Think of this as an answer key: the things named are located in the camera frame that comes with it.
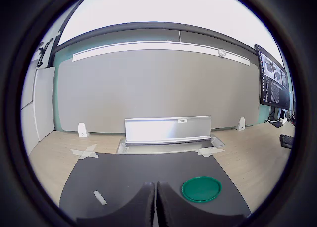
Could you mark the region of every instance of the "keyboard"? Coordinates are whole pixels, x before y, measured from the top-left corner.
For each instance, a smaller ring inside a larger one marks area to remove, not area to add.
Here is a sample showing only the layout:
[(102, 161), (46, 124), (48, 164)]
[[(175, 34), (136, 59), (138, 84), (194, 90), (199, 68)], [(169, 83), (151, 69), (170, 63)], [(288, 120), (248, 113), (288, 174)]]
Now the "keyboard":
[(284, 134), (281, 134), (279, 136), (279, 140), (281, 141), (281, 146), (284, 147), (284, 148), (288, 148), (288, 149), (291, 149), (292, 146), (293, 146), (293, 140), (294, 138), (291, 137), (291, 136), (287, 136), (287, 135), (284, 135)]

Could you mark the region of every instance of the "cable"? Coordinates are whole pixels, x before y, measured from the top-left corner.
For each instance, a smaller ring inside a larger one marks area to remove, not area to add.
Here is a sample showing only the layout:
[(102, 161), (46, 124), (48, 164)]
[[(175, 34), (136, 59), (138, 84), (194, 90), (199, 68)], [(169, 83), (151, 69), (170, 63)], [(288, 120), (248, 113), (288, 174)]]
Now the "cable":
[(276, 121), (267, 120), (266, 122), (282, 122), (282, 121), (280, 121), (280, 120), (276, 120)]

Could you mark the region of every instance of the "white light strip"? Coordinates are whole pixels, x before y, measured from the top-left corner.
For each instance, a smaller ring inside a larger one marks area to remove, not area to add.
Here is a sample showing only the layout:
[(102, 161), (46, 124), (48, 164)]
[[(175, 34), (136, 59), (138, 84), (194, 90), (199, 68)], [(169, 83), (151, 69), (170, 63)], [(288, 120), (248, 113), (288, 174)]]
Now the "white light strip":
[[(82, 60), (96, 55), (109, 54), (114, 52), (132, 51), (132, 50), (177, 50), (177, 51), (188, 51), (196, 52), (207, 55), (219, 56), (219, 49), (206, 46), (198, 45), (193, 43), (182, 43), (182, 42), (171, 42), (171, 41), (138, 41), (128, 43), (116, 43), (111, 45), (104, 45), (95, 47), (89, 50), (84, 50), (73, 55), (73, 62)], [(234, 60), (245, 65), (250, 65), (250, 61), (247, 58), (236, 55), (229, 51), (225, 51), (226, 55), (223, 58)]]

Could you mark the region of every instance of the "dark ceiling trim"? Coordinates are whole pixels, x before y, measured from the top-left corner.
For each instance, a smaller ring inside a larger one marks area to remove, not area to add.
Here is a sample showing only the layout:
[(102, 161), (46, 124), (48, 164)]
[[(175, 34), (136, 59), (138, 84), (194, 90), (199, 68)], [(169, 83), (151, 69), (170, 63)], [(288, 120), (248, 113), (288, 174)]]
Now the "dark ceiling trim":
[(83, 2), (84, 0), (79, 0), (78, 3), (75, 5), (75, 7), (71, 10), (71, 12), (69, 13), (69, 15), (66, 17), (65, 21), (63, 22), (63, 24), (60, 27), (60, 34), (58, 36), (56, 36), (52, 49), (51, 49), (51, 53), (50, 53), (50, 57), (49, 57), (49, 61), (48, 61), (48, 67), (53, 66), (54, 63), (54, 59), (55, 59), (55, 53), (53, 53), (54, 50), (56, 50), (57, 45), (59, 43), (60, 37), (62, 35), (62, 33), (64, 32), (64, 29), (68, 23), (68, 21), (70, 20), (71, 16), (73, 16), (74, 12), (76, 11), (76, 9), (79, 7), (79, 5)]
[(241, 41), (238, 41), (238, 40), (236, 40), (232, 37), (229, 37), (225, 34), (215, 32), (213, 30), (209, 30), (206, 28), (197, 27), (197, 26), (181, 24), (181, 23), (170, 23), (170, 22), (135, 22), (135, 23), (116, 24), (116, 25), (106, 26), (103, 28), (98, 28), (98, 29), (83, 33), (81, 35), (78, 35), (78, 36), (64, 42), (63, 44), (52, 49), (51, 54), (56, 54), (58, 51), (66, 48), (74, 43), (80, 42), (80, 41), (88, 39), (88, 38), (92, 38), (92, 37), (99, 36), (102, 34), (107, 34), (107, 33), (126, 31), (126, 30), (136, 30), (136, 29), (169, 29), (169, 30), (178, 30), (178, 31), (191, 32), (191, 33), (198, 33), (198, 34), (218, 38), (218, 39), (224, 40), (226, 42), (232, 43), (232, 44), (237, 45), (237, 46), (253, 53), (254, 55), (256, 55), (256, 51), (253, 48), (251, 48), (250, 46), (242, 43)]

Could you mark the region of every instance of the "white wall panel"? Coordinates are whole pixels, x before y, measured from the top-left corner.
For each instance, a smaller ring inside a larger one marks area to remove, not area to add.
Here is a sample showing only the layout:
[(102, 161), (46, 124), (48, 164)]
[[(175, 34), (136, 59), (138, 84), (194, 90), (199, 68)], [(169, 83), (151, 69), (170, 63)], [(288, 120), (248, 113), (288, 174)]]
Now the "white wall panel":
[(54, 130), (53, 80), (55, 67), (38, 69), (34, 83), (34, 114), (38, 139), (41, 141)]
[(22, 91), (21, 109), (33, 101), (33, 85), (37, 63), (37, 60), (31, 61), (28, 71), (26, 72)]
[(21, 128), (26, 153), (30, 155), (39, 139), (35, 128), (33, 104), (30, 103), (21, 110)]

